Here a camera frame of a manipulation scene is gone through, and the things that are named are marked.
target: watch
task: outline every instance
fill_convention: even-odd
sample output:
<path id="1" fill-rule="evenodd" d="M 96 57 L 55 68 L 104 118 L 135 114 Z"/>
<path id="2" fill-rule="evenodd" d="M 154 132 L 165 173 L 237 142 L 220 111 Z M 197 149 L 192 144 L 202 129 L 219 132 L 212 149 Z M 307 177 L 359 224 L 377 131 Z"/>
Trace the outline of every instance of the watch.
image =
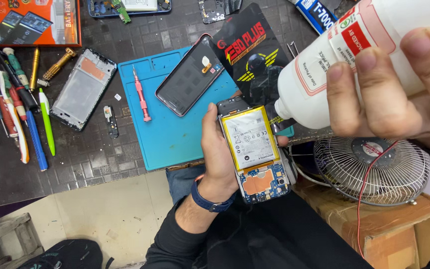
<path id="1" fill-rule="evenodd" d="M 195 204 L 197 204 L 198 206 L 205 208 L 206 210 L 210 211 L 210 212 L 215 212 L 215 213 L 220 213 L 223 212 L 225 210 L 227 210 L 230 205 L 233 203 L 233 201 L 235 200 L 235 196 L 236 196 L 236 192 L 232 195 L 232 197 L 230 197 L 230 199 L 224 201 L 224 202 L 219 202 L 219 203 L 214 203 L 211 202 L 209 200 L 206 200 L 205 198 L 203 198 L 200 193 L 198 193 L 198 182 L 200 182 L 200 179 L 203 178 L 203 175 L 198 176 L 195 180 L 194 183 L 192 184 L 192 198 L 195 201 Z"/>

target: dark tiled table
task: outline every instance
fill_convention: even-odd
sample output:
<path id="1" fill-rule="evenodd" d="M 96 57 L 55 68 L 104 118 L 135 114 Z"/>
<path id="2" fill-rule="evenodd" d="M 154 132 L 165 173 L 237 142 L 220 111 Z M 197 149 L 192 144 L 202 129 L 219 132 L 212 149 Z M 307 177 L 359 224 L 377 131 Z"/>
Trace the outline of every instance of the dark tiled table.
<path id="1" fill-rule="evenodd" d="M 83 46 L 90 46 L 117 63 L 189 46 L 203 33 L 215 34 L 223 24 L 222 21 L 203 24 L 195 0 L 173 0 L 171 13 L 131 17 L 132 23 L 127 25 L 118 17 L 97 20 L 90 17 L 84 2 L 80 1 Z M 253 1 L 245 0 L 243 7 L 251 2 Z M 289 53 L 286 43 L 295 40 L 298 49 L 303 49 L 317 37 L 302 15 L 286 0 L 255 2 L 262 8 L 286 54 Z M 340 0 L 322 2 L 329 2 L 328 8 L 334 10 Z M 39 76 L 62 53 L 63 48 L 41 48 Z M 16 48 L 15 55 L 23 70 L 29 74 L 33 48 Z M 69 62 L 51 80 L 51 87 L 45 90 L 51 104 L 57 98 L 74 63 L 75 61 Z M 116 94 L 121 95 L 122 100 L 117 101 L 114 98 Z M 119 125 L 120 136 L 117 139 L 111 139 L 107 135 L 102 108 L 108 104 L 113 106 Z M 42 144 L 45 145 L 47 141 L 42 116 L 35 115 L 35 118 Z M 28 139 L 31 160 L 25 165 L 20 161 L 20 153 L 13 140 L 4 135 L 0 124 L 0 205 L 147 172 L 118 74 L 83 132 L 74 132 L 56 120 L 52 120 L 52 126 L 56 156 L 52 157 L 49 149 L 44 146 L 49 169 L 40 172 L 31 140 Z M 26 136 L 29 136 L 28 129 L 24 128 Z"/>

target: pink screwdriver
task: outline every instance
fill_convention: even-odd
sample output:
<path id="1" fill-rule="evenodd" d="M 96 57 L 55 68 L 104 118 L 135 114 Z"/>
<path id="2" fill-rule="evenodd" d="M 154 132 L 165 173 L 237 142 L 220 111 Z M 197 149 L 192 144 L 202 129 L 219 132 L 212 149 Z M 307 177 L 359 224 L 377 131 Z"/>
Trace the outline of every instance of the pink screwdriver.
<path id="1" fill-rule="evenodd" d="M 139 94 L 140 107 L 144 112 L 144 121 L 151 121 L 152 118 L 149 116 L 149 110 L 147 109 L 147 103 L 145 102 L 144 92 L 142 91 L 142 84 L 140 83 L 139 77 L 137 76 L 137 71 L 135 71 L 134 65 L 132 65 L 132 69 L 134 72 L 134 80 L 135 80 L 135 89 L 137 89 L 137 93 Z"/>

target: beige floor tile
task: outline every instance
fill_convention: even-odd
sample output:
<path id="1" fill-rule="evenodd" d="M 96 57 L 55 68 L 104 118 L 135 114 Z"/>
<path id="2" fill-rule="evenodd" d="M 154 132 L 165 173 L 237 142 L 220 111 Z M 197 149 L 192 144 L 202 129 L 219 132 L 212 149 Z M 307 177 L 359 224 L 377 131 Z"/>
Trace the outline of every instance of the beige floor tile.
<path id="1" fill-rule="evenodd" d="M 115 259 L 111 268 L 145 260 L 159 229 L 145 175 L 57 193 L 55 198 L 67 237 L 98 242 L 104 263 Z"/>
<path id="2" fill-rule="evenodd" d="M 66 239 L 63 222 L 59 215 L 54 195 L 49 195 L 4 217 L 2 220 L 11 219 L 28 212 L 31 215 L 34 229 L 44 249 L 48 249 L 57 242 Z M 0 239 L 0 245 L 5 255 L 13 259 L 23 256 L 21 245 L 15 232 L 11 232 Z"/>
<path id="3" fill-rule="evenodd" d="M 157 226 L 160 228 L 167 213 L 173 207 L 172 197 L 169 192 L 169 183 L 165 170 L 149 173 L 145 175 L 149 194 L 151 196 Z"/>

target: blue jeans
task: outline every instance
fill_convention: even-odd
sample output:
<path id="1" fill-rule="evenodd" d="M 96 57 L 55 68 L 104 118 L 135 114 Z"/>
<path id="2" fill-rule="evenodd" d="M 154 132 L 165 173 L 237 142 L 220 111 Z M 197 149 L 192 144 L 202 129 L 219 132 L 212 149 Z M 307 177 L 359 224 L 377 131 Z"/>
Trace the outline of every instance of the blue jeans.
<path id="1" fill-rule="evenodd" d="M 189 195 L 190 187 L 194 183 L 195 178 L 203 173 L 205 173 L 205 165 L 203 164 L 175 171 L 169 171 L 167 168 L 165 169 L 173 204 L 178 202 L 178 200 L 182 199 L 185 195 Z"/>

